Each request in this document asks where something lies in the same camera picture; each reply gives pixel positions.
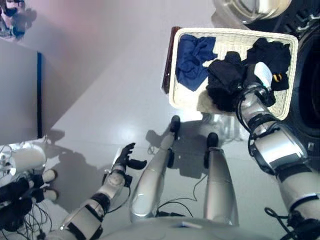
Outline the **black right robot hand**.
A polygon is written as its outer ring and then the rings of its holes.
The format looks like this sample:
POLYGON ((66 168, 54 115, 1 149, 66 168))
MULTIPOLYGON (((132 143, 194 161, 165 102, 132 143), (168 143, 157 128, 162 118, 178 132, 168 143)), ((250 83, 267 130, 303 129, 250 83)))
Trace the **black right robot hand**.
POLYGON ((260 61, 254 64, 245 64, 244 69, 243 89, 253 85, 261 85, 269 91, 271 90, 273 75, 264 62, 260 61))

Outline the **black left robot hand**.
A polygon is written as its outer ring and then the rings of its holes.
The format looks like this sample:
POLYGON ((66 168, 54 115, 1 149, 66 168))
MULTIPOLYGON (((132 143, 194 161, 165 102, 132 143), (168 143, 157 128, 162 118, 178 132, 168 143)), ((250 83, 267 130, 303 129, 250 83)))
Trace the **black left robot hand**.
POLYGON ((142 170, 146 167, 147 161, 146 160, 136 160, 130 158, 130 154, 133 153, 133 149, 136 143, 132 142, 126 145, 120 152, 120 155, 116 158, 114 164, 112 165, 112 170, 120 170, 124 173, 126 172, 127 167, 134 169, 134 170, 142 170))

